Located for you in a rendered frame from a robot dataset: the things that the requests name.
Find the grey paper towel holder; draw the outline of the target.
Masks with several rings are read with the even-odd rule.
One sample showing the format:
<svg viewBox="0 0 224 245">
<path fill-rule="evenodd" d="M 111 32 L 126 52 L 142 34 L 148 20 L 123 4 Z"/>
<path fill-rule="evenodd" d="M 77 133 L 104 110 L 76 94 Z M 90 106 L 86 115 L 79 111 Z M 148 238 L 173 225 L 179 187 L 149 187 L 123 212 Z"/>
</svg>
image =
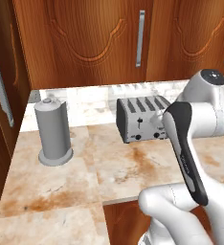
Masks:
<svg viewBox="0 0 224 245">
<path fill-rule="evenodd" d="M 66 102 L 46 98 L 34 106 L 42 148 L 41 164 L 61 166 L 73 157 Z"/>
</svg>

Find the wooden wall cupboard door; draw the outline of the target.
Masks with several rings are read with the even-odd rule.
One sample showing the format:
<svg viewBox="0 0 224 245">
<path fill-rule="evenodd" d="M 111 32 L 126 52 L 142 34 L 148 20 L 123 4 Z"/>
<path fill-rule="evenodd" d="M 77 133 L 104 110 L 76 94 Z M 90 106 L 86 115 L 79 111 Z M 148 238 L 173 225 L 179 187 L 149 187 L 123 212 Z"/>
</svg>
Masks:
<svg viewBox="0 0 224 245">
<path fill-rule="evenodd" d="M 154 0 L 146 78 L 187 79 L 201 69 L 224 75 L 224 0 Z"/>
<path fill-rule="evenodd" d="M 153 0 L 13 0 L 33 89 L 146 79 Z M 136 68 L 139 12 L 146 11 Z"/>
</svg>

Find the silver four-slot toaster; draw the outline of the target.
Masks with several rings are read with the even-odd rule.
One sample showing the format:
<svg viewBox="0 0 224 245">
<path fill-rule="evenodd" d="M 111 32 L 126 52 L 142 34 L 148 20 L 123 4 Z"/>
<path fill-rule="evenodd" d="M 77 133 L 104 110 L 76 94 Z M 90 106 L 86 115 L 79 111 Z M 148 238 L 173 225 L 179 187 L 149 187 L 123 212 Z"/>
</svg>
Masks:
<svg viewBox="0 0 224 245">
<path fill-rule="evenodd" d="M 117 99 L 116 125 L 123 142 L 166 139 L 162 118 L 169 106 L 163 96 Z"/>
</svg>

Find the tall wooden cupboard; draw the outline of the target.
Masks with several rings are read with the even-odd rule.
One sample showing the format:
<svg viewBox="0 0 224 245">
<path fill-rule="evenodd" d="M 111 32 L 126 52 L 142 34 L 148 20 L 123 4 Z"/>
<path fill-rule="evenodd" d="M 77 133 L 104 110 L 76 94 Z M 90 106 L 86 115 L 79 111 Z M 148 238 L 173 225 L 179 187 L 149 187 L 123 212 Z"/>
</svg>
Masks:
<svg viewBox="0 0 224 245">
<path fill-rule="evenodd" d="M 13 0 L 0 0 L 0 199 L 30 92 Z"/>
</svg>

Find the wooden base cupboard door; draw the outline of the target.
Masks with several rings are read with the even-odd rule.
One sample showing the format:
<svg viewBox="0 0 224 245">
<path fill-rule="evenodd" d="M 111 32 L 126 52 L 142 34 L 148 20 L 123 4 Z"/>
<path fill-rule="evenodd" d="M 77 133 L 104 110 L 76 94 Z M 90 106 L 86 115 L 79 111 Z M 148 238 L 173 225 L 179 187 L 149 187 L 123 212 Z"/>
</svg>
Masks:
<svg viewBox="0 0 224 245">
<path fill-rule="evenodd" d="M 143 214 L 137 201 L 103 207 L 111 245 L 213 245 L 208 216 L 200 207 L 190 212 L 173 205 Z"/>
</svg>

